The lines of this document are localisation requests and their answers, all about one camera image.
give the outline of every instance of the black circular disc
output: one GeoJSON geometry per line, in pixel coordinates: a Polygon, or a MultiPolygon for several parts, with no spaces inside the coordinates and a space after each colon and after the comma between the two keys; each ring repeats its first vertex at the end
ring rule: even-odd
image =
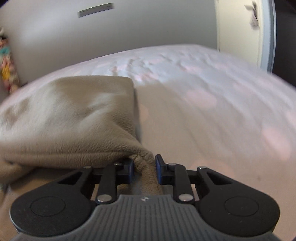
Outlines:
{"type": "Polygon", "coordinates": [[[248,217],[259,210],[259,205],[249,197],[232,197],[225,202],[225,208],[232,215],[248,217]]]}
{"type": "Polygon", "coordinates": [[[68,233],[90,216],[92,205],[71,185],[48,185],[30,191],[12,204],[10,217],[19,232],[38,237],[68,233]]]}
{"type": "Polygon", "coordinates": [[[63,199],[57,197],[42,197],[33,201],[31,210],[41,217],[50,217],[59,214],[66,207],[63,199]]]}
{"type": "Polygon", "coordinates": [[[255,237],[272,231],[279,207],[268,195],[247,186],[241,191],[231,185],[217,186],[199,201],[203,220],[222,233],[255,237]]]}

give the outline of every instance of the gray ribbed plate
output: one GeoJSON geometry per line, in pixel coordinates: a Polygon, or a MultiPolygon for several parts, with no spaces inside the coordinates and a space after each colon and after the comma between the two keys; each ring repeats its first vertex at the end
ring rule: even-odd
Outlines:
{"type": "Polygon", "coordinates": [[[272,233],[252,238],[223,234],[205,223],[195,207],[176,203],[170,195],[120,195],[99,205],[78,229],[56,237],[18,234],[11,241],[279,241],[272,233]]]}

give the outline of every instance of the colorful fabric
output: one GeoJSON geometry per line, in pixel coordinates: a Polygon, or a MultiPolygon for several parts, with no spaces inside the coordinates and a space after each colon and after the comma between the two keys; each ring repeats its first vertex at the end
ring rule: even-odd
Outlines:
{"type": "Polygon", "coordinates": [[[0,27],[0,76],[5,89],[11,94],[20,87],[20,81],[11,58],[8,39],[0,27]]]}

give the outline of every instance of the mattress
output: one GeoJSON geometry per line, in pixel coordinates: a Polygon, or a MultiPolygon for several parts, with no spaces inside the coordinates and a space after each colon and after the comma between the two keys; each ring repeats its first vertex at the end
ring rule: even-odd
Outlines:
{"type": "MultiPolygon", "coordinates": [[[[165,162],[208,166],[272,196],[281,217],[274,233],[296,236],[296,91],[280,78],[199,45],[116,53],[50,73],[7,98],[0,110],[65,76],[126,76],[134,81],[137,136],[165,162]]],[[[9,207],[24,192],[67,170],[38,169],[1,198],[0,239],[16,234],[9,207]]]]}

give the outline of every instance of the white wall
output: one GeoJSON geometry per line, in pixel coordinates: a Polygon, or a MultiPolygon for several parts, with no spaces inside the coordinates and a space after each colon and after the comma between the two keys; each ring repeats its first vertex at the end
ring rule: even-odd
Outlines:
{"type": "Polygon", "coordinates": [[[10,0],[0,25],[21,82],[95,57],[154,45],[217,47],[215,0],[114,0],[114,9],[78,18],[103,0],[10,0]]]}

